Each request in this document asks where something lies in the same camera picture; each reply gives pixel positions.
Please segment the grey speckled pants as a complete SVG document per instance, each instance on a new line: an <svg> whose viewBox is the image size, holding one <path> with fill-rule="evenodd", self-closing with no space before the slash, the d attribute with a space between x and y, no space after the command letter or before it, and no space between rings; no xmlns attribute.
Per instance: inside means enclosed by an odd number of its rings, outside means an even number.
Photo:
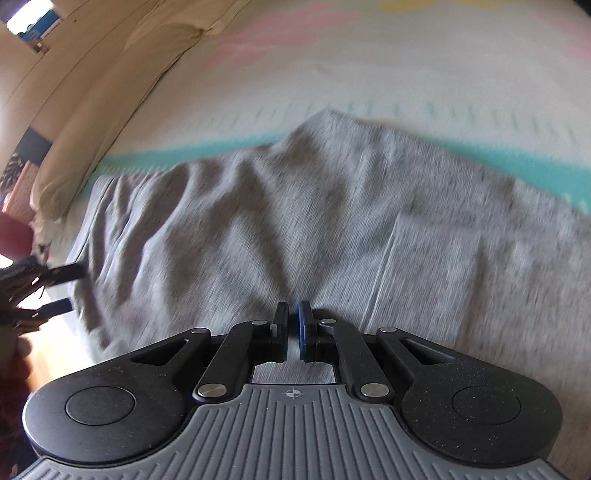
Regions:
<svg viewBox="0 0 591 480"><path fill-rule="evenodd" d="M546 385L552 462L589 476L590 220L519 179L324 111L271 145L98 179L70 257L97 362L307 300Z"/></svg>

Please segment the red patterned fabric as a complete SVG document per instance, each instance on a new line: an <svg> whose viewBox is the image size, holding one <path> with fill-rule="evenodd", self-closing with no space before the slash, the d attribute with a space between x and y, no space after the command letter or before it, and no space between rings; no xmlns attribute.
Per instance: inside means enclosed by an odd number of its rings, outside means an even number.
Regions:
<svg viewBox="0 0 591 480"><path fill-rule="evenodd" d="M1 255L18 261L30 255L35 213L29 205L39 168L52 143L28 128L1 170Z"/></svg>

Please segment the beige pillow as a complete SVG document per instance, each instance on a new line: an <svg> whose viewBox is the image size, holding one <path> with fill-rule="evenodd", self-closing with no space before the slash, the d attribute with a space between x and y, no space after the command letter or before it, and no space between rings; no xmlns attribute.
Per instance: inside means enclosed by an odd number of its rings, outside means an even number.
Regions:
<svg viewBox="0 0 591 480"><path fill-rule="evenodd" d="M189 24L156 27L125 47L78 104L42 161L30 206L57 220L160 78L200 39Z"/></svg>
<svg viewBox="0 0 591 480"><path fill-rule="evenodd" d="M156 27L187 24L221 33L245 1L70 1L69 15L36 53L1 27L1 159L28 129L53 141L120 53Z"/></svg>

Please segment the floral bed blanket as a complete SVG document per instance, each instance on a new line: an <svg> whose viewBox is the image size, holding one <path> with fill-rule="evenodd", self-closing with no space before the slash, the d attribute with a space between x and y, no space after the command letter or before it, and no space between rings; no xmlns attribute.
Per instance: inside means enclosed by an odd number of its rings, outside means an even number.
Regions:
<svg viewBox="0 0 591 480"><path fill-rule="evenodd" d="M588 217L590 20L565 1L253 1L160 78L35 241L71 259L96 181L283 140L324 111L519 179Z"/></svg>

